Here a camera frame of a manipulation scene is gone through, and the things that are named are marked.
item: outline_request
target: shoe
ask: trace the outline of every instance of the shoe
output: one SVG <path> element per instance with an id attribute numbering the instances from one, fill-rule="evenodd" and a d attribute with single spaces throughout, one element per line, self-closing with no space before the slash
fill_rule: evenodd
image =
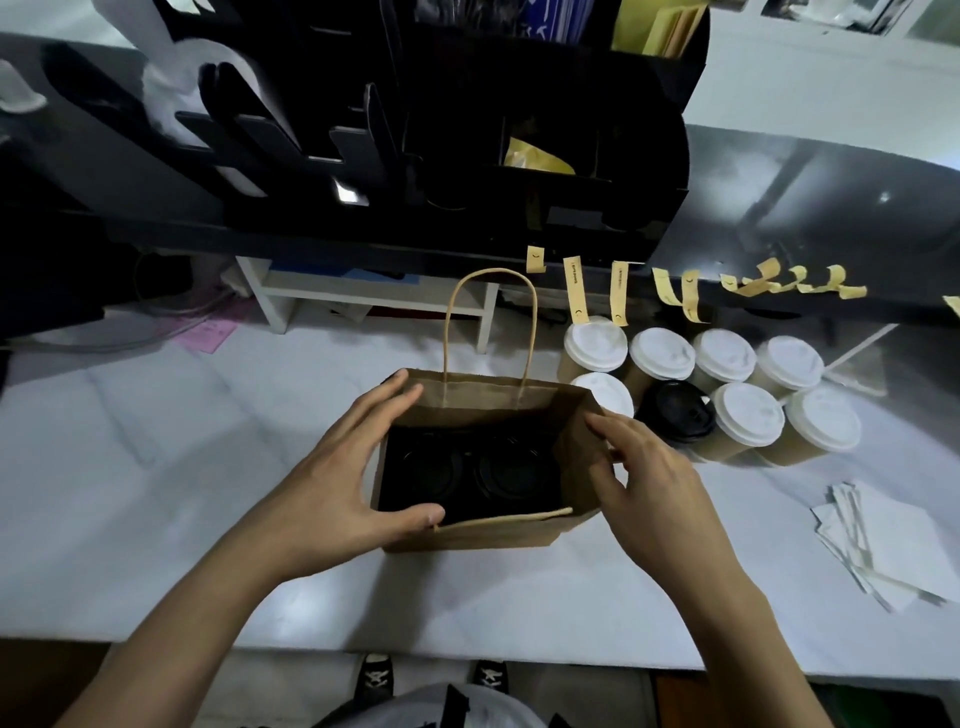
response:
<path id="1" fill-rule="evenodd" d="M 371 653 L 364 657 L 353 699 L 363 705 L 376 705 L 393 696 L 394 662 L 390 655 Z"/>
<path id="2" fill-rule="evenodd" d="M 473 671 L 473 685 L 510 694 L 510 683 L 507 679 L 507 664 L 494 660 L 477 660 L 477 667 Z"/>

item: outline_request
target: hand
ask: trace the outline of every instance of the hand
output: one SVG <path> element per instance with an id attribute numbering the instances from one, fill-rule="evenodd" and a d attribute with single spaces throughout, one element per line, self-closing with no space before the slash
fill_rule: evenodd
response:
<path id="1" fill-rule="evenodd" d="M 690 462 L 629 417 L 588 414 L 587 423 L 630 474 L 624 488 L 611 461 L 590 468 L 604 516 L 627 555 L 678 607 L 742 585 L 746 573 Z"/>
<path id="2" fill-rule="evenodd" d="M 277 583 L 331 569 L 444 519 L 423 503 L 381 513 L 364 502 L 364 470 L 394 420 L 420 397 L 419 384 L 399 394 L 399 372 L 353 403 L 320 443 L 237 523 L 225 541 L 244 542 Z"/>

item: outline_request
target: paper bag handle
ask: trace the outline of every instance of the paper bag handle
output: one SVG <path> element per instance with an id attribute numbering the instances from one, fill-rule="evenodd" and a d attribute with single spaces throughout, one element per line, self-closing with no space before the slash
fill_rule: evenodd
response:
<path id="1" fill-rule="evenodd" d="M 520 382 L 520 387 L 522 388 L 523 385 L 527 383 L 527 377 L 530 375 L 530 361 L 534 357 L 534 344 L 537 342 L 537 289 L 534 287 L 534 284 L 530 282 L 530 279 L 522 273 L 510 270 L 510 268 L 484 268 L 482 271 L 476 271 L 469 276 L 464 276 L 460 279 L 460 282 L 454 286 L 453 293 L 450 294 L 450 303 L 446 305 L 446 319 L 444 320 L 444 384 L 446 384 L 446 371 L 449 361 L 450 316 L 453 314 L 453 305 L 457 300 L 457 294 L 460 293 L 460 289 L 464 287 L 464 283 L 468 280 L 475 279 L 478 276 L 485 276 L 487 273 L 509 273 L 511 276 L 516 276 L 527 284 L 527 287 L 530 289 L 530 295 L 533 296 L 534 299 L 533 324 L 530 326 L 530 348 L 527 350 L 527 365 L 523 368 L 523 379 Z"/>

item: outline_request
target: white cup lid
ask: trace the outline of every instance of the white cup lid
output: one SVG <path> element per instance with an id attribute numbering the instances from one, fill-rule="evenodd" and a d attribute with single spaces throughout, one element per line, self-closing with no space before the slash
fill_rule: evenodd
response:
<path id="1" fill-rule="evenodd" d="M 610 319 L 590 316 L 589 324 L 570 325 L 564 348 L 584 369 L 612 372 L 627 360 L 627 334 Z"/>
<path id="2" fill-rule="evenodd" d="M 830 387 L 792 395 L 786 418 L 806 440 L 827 452 L 844 452 L 860 444 L 860 418 L 847 398 Z"/>
<path id="3" fill-rule="evenodd" d="M 615 376 L 602 372 L 580 375 L 570 382 L 575 387 L 589 389 L 593 398 L 604 409 L 627 417 L 634 416 L 634 401 L 627 386 Z"/>
<path id="4" fill-rule="evenodd" d="M 669 328 L 647 328 L 630 342 L 630 358 L 656 379 L 686 379 L 696 356 L 690 343 Z"/>
<path id="5" fill-rule="evenodd" d="M 783 408 L 753 384 L 724 384 L 713 393 L 717 425 L 741 445 L 765 448 L 783 432 Z"/>
<path id="6" fill-rule="evenodd" d="M 760 344 L 756 363 L 777 384 L 790 389 L 815 387 L 824 375 L 820 354 L 796 336 L 774 336 Z"/>
<path id="7" fill-rule="evenodd" d="M 745 338 L 725 328 L 711 328 L 693 340 L 697 366 L 720 381 L 744 381 L 754 372 L 756 352 Z"/>

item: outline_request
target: paper receipt strip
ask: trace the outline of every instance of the paper receipt strip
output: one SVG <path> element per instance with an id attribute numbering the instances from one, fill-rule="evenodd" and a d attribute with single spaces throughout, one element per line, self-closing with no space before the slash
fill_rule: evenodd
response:
<path id="1" fill-rule="evenodd" d="M 610 269 L 610 315 L 619 327 L 627 326 L 627 280 L 630 263 L 615 260 Z"/>
<path id="2" fill-rule="evenodd" d="M 587 294 L 584 292 L 584 273 L 580 256 L 564 258 L 566 298 L 570 303 L 570 320 L 574 324 L 588 324 Z"/>
<path id="3" fill-rule="evenodd" d="M 673 292 L 673 285 L 670 282 L 670 273 L 665 268 L 654 268 L 654 285 L 657 287 L 657 296 L 662 303 L 666 305 L 678 305 L 684 310 L 684 316 L 695 324 L 702 324 L 697 314 L 697 305 L 700 302 L 700 294 L 697 291 L 697 281 L 700 279 L 700 271 L 684 271 L 681 276 L 680 286 L 681 295 L 684 297 L 681 303 L 677 295 Z"/>
<path id="4" fill-rule="evenodd" d="M 527 273 L 546 273 L 546 251 L 534 245 L 527 246 Z"/>
<path id="5" fill-rule="evenodd" d="M 844 285 L 847 279 L 847 271 L 842 265 L 829 265 L 829 278 L 823 285 L 810 285 L 805 283 L 807 269 L 803 265 L 795 265 L 789 269 L 794 279 L 789 283 L 777 283 L 772 280 L 780 274 L 780 263 L 776 258 L 768 258 L 756 266 L 760 272 L 758 279 L 742 279 L 743 285 L 738 286 L 736 276 L 723 274 L 720 276 L 720 285 L 731 293 L 751 298 L 761 293 L 786 293 L 787 291 L 797 290 L 800 293 L 827 293 L 836 291 L 841 299 L 862 299 L 867 295 L 867 286 L 865 285 Z"/>

